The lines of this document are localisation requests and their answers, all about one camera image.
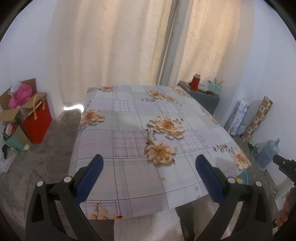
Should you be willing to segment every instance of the blue plastic water bottle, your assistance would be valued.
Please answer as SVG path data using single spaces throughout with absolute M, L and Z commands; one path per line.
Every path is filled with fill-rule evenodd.
M 263 149 L 255 155 L 255 161 L 261 171 L 264 171 L 267 165 L 272 162 L 274 155 L 279 153 L 279 142 L 279 138 L 276 141 L 269 140 Z

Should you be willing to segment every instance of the bag handle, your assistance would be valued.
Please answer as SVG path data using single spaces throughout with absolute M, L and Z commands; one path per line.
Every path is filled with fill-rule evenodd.
M 39 105 L 35 106 L 35 101 L 36 101 L 37 96 L 40 96 L 40 97 L 41 97 L 41 100 L 42 100 L 42 103 L 43 103 L 43 105 L 42 105 L 42 109 L 43 109 L 43 110 L 45 109 L 45 102 L 44 102 L 43 97 L 42 97 L 41 95 L 39 95 L 39 94 L 35 95 L 35 97 L 34 97 L 34 99 L 33 99 L 34 120 L 37 120 L 36 108 L 39 106 Z

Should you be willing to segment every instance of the green plastic basket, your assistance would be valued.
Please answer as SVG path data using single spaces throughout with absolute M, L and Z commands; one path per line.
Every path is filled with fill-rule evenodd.
M 220 85 L 216 85 L 214 83 L 209 84 L 209 91 L 213 92 L 216 95 L 220 95 L 221 89 L 222 89 L 222 86 Z

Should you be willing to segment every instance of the floral tablecloth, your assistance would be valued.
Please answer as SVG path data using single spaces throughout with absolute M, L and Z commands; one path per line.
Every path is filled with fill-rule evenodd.
M 69 175 L 96 154 L 104 168 L 86 202 L 87 218 L 137 217 L 207 194 L 195 169 L 203 154 L 226 176 L 250 165 L 218 122 L 181 88 L 90 88 Z

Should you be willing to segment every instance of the sunlight on floor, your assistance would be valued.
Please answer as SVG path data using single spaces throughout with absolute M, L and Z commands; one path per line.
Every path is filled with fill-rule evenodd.
M 84 107 L 81 104 L 77 104 L 77 105 L 74 105 L 74 106 L 71 106 L 71 107 L 64 107 L 64 110 L 74 110 L 74 109 L 80 109 L 81 112 L 84 111 Z

